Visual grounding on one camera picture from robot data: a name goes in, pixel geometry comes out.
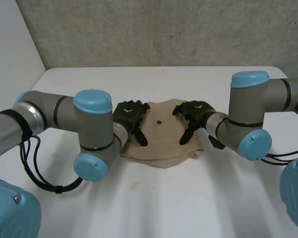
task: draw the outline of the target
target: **beige cloth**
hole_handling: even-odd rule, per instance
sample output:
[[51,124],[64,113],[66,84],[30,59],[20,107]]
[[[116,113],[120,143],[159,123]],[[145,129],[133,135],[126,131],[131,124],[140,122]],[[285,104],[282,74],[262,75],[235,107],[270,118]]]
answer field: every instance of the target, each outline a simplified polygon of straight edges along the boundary
[[161,103],[149,103],[141,130],[148,141],[148,146],[141,146],[130,135],[120,155],[139,163],[169,168],[179,165],[188,158],[198,158],[203,147],[196,133],[189,143],[180,145],[179,140],[188,126],[188,121],[181,115],[173,116],[175,106],[185,101],[172,99]]

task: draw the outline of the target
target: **blue end cap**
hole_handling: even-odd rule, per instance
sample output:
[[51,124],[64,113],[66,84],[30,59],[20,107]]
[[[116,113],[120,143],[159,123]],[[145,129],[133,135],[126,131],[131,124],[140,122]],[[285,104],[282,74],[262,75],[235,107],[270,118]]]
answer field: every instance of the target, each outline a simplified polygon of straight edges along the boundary
[[107,165],[91,154],[79,154],[74,160],[74,170],[83,180],[97,182],[107,174]]
[[0,179],[0,237],[37,237],[41,206],[36,197]]
[[261,160],[272,147],[272,137],[262,129],[248,133],[240,142],[238,154],[250,161]]
[[74,105],[86,113],[106,114],[113,110],[110,94],[96,89],[83,90],[74,96]]
[[25,94],[27,94],[28,92],[32,92],[32,91],[25,91],[25,92],[21,93],[21,94],[16,98],[16,100],[15,100],[14,103],[18,103],[18,102],[20,101],[20,99],[21,99]]
[[245,71],[232,76],[232,88],[247,88],[266,83],[270,79],[265,71]]
[[280,177],[280,196],[287,213],[298,226],[298,160],[289,163]]

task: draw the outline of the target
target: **white table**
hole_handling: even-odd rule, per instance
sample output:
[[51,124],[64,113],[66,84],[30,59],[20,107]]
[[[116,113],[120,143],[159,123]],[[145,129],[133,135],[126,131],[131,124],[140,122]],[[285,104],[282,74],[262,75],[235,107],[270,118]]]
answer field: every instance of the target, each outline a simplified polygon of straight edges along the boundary
[[[56,68],[45,72],[33,90],[73,96],[83,89],[102,89],[112,95],[114,106],[131,99],[205,100],[228,113],[231,75],[246,70],[285,77],[274,67]],[[279,117],[265,116],[274,151],[298,149],[298,116]],[[117,159],[102,182],[83,182],[61,195],[32,183],[17,148],[0,157],[0,178],[39,199],[40,238],[298,238],[279,196],[283,167],[249,162],[227,148],[214,149],[206,133],[200,134],[205,152],[197,160],[164,170]],[[41,139],[38,163],[44,177],[53,184],[72,182],[77,177],[77,135],[49,129]]]

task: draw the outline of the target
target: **robotic hand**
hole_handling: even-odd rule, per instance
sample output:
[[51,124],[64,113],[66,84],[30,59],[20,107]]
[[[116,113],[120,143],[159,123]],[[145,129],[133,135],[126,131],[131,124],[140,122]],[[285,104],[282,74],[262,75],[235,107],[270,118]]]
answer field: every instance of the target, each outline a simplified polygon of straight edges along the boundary
[[136,140],[141,146],[147,146],[148,141],[140,130],[140,122],[150,106],[141,101],[129,101],[119,103],[113,114],[114,122],[120,123],[128,132],[135,135]]
[[[183,136],[181,137],[179,144],[184,145],[188,143],[193,136],[194,131],[196,131],[197,129],[205,129],[208,118],[215,112],[216,111],[214,110],[214,108],[204,101],[185,102],[181,105],[176,106],[172,114],[182,114],[184,118],[189,121],[188,128],[185,130]],[[209,140],[215,148],[225,148],[225,145],[223,145],[210,135]]]

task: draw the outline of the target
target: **concrete wall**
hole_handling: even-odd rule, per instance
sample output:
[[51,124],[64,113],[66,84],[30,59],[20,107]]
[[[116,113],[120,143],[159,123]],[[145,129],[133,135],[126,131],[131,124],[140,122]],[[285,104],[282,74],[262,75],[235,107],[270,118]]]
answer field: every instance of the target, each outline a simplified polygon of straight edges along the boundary
[[270,65],[298,76],[298,0],[16,0],[47,69]]

